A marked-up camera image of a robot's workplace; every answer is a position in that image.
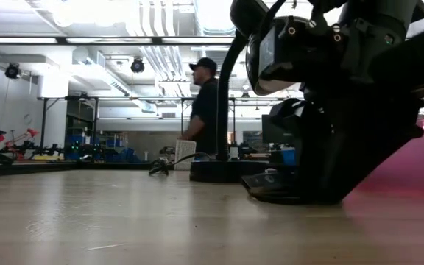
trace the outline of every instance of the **cable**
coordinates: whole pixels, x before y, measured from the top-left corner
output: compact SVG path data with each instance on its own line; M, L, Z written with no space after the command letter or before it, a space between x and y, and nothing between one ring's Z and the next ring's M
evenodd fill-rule
M4 96L4 101L3 101L3 111L1 113L1 124L4 124L5 122L5 117L6 117L6 104L7 104L7 96L9 94L9 86L10 86L10 82L11 79L7 79L7 86L6 86L6 94Z
M222 68L220 69L219 91L217 95L217 156L219 161L228 160L228 87L230 75L232 73L235 62L241 51L248 44L248 40L237 30L227 55L225 55Z
M204 152L197 152L197 153L194 153L192 155L186 155L185 157L182 157L181 159L179 159L178 161L176 161L174 163L168 163L168 161L166 159L159 158L159 159L153 161L150 164L150 170L148 172L148 175L152 175L152 174L158 173L158 172L163 172L164 174L169 175L168 168L170 166L174 166L174 165L176 165L180 162L183 162L186 159L196 158L196 157L207 157L210 160L212 159L208 154L206 154Z

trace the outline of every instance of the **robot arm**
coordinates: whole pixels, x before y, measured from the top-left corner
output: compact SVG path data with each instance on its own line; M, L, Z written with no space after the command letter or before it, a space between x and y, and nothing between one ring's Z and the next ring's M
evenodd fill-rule
M310 20L274 18L283 2L270 9L261 0L232 3L237 37L220 76L218 157L227 154L220 149L226 146L227 81L248 45L247 72L258 95L296 82L314 95L287 100L270 113L296 137L298 187L292 196L337 203L395 151L423 136L416 121L424 101L413 92L424 91L424 33L410 40L406 33L410 23L424 18L424 4L310 0ZM343 4L339 23L326 25L323 14Z

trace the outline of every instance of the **wooden table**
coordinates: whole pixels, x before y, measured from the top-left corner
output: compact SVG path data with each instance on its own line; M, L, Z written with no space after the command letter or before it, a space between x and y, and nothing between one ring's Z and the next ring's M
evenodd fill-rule
M424 265L424 202L271 205L185 172L0 177L0 264Z

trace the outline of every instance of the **blue bin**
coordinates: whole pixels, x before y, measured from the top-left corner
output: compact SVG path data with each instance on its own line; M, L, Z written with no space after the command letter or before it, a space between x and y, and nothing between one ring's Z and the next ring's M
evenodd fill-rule
M287 166L296 166L297 162L295 161L295 150L283 150L283 163Z

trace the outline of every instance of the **black baseball cap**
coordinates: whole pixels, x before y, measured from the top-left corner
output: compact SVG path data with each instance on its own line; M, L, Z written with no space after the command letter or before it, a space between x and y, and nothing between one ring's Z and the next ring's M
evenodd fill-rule
M194 69L197 66L202 66L204 68L209 68L212 71L212 74L215 74L217 72L217 64L210 58L208 57L203 57L200 58L196 64L193 63L189 63L189 67L191 68L192 71L194 71Z

